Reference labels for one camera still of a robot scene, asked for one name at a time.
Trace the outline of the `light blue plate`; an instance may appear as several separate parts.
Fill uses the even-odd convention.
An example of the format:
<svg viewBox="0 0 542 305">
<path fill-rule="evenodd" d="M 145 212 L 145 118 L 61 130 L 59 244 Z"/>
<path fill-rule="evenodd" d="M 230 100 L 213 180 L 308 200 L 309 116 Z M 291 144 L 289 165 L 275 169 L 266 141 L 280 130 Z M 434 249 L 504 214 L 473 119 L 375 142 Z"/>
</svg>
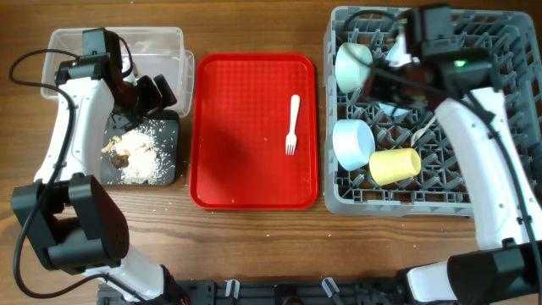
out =
<svg viewBox="0 0 542 305">
<path fill-rule="evenodd" d="M 389 62 L 390 67 L 401 67 L 404 64 L 409 64 L 412 61 L 412 56 L 407 53 L 406 38 L 404 34 L 399 34 L 395 39 L 395 45 L 388 51 L 385 60 Z M 407 109 L 396 108 L 388 104 L 380 103 L 380 108 L 390 117 L 403 115 L 408 113 Z"/>
</svg>

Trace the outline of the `white plastic spoon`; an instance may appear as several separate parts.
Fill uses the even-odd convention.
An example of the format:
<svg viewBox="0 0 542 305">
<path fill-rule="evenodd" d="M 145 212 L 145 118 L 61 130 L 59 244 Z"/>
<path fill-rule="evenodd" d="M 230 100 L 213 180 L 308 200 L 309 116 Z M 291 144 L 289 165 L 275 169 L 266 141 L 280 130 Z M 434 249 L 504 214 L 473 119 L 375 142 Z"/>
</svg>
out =
<svg viewBox="0 0 542 305">
<path fill-rule="evenodd" d="M 433 116 L 431 120 L 421 129 L 417 130 L 412 134 L 410 145 L 411 147 L 414 147 L 416 142 L 421 139 L 421 137 L 424 135 L 424 133 L 431 127 L 431 125 L 436 121 L 436 117 Z"/>
</svg>

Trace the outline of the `green bowl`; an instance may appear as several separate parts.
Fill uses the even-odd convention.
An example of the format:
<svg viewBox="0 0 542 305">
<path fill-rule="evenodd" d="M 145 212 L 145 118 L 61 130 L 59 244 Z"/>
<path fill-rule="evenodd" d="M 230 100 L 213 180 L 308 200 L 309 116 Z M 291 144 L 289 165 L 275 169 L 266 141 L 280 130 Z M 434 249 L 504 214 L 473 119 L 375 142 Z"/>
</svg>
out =
<svg viewBox="0 0 542 305">
<path fill-rule="evenodd" d="M 335 76 L 340 90 L 343 93 L 351 93 L 363 88 L 372 63 L 373 56 L 367 46 L 343 43 L 335 60 Z"/>
</svg>

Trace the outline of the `light blue bowl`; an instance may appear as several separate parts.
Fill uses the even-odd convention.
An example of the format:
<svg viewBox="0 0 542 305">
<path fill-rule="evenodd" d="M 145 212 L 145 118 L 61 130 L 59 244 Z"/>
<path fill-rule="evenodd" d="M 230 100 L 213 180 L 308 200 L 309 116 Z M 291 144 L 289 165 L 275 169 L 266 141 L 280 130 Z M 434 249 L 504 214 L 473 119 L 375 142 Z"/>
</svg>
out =
<svg viewBox="0 0 542 305">
<path fill-rule="evenodd" d="M 341 119 L 335 123 L 332 143 L 339 164 L 348 171 L 368 164 L 375 152 L 373 132 L 360 119 Z"/>
</svg>

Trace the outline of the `yellow cup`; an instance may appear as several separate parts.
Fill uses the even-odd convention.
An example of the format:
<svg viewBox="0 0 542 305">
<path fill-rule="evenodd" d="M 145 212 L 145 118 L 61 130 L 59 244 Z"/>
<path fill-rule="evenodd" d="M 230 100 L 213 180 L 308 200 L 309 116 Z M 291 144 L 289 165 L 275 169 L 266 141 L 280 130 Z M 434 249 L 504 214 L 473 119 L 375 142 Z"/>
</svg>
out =
<svg viewBox="0 0 542 305">
<path fill-rule="evenodd" d="M 412 148 L 373 152 L 369 159 L 369 172 L 379 186 L 414 177 L 421 171 L 421 159 Z"/>
</svg>

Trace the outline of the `white plastic fork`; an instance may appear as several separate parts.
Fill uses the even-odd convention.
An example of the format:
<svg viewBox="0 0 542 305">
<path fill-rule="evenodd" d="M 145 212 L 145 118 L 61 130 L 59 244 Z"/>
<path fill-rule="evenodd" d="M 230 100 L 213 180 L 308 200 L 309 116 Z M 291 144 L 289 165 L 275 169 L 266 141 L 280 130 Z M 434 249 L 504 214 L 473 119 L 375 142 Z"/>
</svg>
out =
<svg viewBox="0 0 542 305">
<path fill-rule="evenodd" d="M 285 153 L 293 155 L 296 150 L 297 136 L 296 123 L 301 105 L 301 98 L 298 95 L 292 95 L 290 99 L 290 123 L 289 131 L 285 138 Z"/>
</svg>

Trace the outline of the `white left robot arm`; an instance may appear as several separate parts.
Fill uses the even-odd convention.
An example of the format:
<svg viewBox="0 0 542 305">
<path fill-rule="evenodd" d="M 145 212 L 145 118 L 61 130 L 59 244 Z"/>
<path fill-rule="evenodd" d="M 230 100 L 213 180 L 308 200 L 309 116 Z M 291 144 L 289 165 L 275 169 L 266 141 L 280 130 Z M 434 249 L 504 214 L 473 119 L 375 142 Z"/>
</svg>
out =
<svg viewBox="0 0 542 305">
<path fill-rule="evenodd" d="M 187 304 L 168 269 L 130 244 L 127 221 L 100 182 L 102 139 L 117 115 L 132 124 L 174 118 L 176 96 L 162 75 L 136 77 L 125 40 L 103 28 L 84 30 L 82 53 L 69 53 L 54 76 L 58 115 L 34 181 L 14 190 L 11 206 L 41 265 L 99 279 L 124 302 Z"/>
</svg>

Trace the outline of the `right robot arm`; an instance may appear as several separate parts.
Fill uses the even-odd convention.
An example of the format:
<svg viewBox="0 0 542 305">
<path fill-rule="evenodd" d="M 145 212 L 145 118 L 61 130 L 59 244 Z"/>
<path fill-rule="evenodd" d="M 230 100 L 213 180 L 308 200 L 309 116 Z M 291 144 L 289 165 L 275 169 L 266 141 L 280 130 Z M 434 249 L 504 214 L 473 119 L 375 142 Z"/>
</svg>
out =
<svg viewBox="0 0 542 305">
<path fill-rule="evenodd" d="M 390 16 L 412 62 L 374 64 L 365 88 L 400 108 L 428 108 L 465 181 L 478 250 L 408 269 L 412 302 L 490 304 L 541 291 L 541 207 L 512 140 L 501 75 L 490 51 L 464 47 L 451 8 Z"/>
</svg>

